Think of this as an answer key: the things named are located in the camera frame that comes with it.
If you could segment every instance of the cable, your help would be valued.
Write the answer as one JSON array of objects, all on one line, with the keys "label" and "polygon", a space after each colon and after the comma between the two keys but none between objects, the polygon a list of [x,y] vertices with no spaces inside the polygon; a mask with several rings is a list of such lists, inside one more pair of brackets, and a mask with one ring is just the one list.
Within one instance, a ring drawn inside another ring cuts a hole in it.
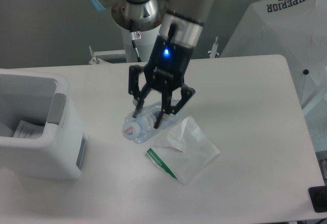
[{"label": "cable", "polygon": [[327,218],[321,219],[320,221],[316,222],[315,224],[321,224],[321,223],[323,223],[325,220],[327,220]]},{"label": "cable", "polygon": [[[130,33],[133,33],[133,23],[134,23],[134,21],[132,19],[129,20],[129,32]],[[139,53],[138,53],[138,49],[136,47],[135,40],[132,40],[132,46],[133,46],[133,48],[134,48],[134,50],[136,52],[137,62],[142,62],[141,57],[139,56]]]}]

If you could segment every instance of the white table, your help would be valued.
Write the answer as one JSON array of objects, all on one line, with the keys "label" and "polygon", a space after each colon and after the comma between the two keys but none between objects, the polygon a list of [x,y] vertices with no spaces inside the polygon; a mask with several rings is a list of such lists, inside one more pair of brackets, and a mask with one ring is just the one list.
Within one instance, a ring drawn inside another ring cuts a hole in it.
[{"label": "white table", "polygon": [[[308,188],[322,176],[281,56],[195,60],[184,110],[221,155],[187,185],[144,156],[154,139],[122,136],[134,109],[128,64],[46,67],[65,75],[90,136],[75,181],[20,177],[0,167],[0,223],[263,223],[324,218]],[[147,104],[160,99],[150,93]]]}]

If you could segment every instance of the metal bracket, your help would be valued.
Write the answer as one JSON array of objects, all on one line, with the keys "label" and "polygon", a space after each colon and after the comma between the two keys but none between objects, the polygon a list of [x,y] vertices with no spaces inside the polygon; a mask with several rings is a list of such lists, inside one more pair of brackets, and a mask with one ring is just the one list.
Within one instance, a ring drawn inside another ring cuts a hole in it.
[{"label": "metal bracket", "polygon": [[89,45],[90,55],[92,59],[89,61],[89,64],[102,64],[102,63],[109,63],[105,60],[111,59],[124,59],[126,58],[125,50],[118,50],[118,51],[105,51],[105,52],[93,52],[91,45]]}]

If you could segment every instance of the crushed plastic bottle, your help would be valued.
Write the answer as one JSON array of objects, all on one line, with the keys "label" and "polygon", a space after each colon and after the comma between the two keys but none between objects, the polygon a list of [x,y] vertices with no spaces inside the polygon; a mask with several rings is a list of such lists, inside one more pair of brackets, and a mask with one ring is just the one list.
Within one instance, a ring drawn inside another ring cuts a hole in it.
[{"label": "crushed plastic bottle", "polygon": [[[178,100],[172,100],[171,105],[175,106],[177,103]],[[163,118],[159,128],[155,129],[153,126],[160,111],[161,102],[157,102],[151,106],[143,107],[137,118],[133,118],[134,112],[128,114],[123,125],[123,135],[135,143],[142,143],[181,119],[181,111],[175,115],[170,114],[168,118]]]}]

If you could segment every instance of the white bin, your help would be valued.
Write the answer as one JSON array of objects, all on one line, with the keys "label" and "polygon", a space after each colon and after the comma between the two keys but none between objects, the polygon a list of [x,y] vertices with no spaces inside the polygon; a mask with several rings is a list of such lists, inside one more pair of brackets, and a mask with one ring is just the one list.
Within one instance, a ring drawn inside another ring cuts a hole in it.
[{"label": "white bin", "polygon": [[[44,126],[42,135],[13,138],[21,120]],[[64,76],[0,69],[0,165],[25,176],[74,179],[85,141]]]}]

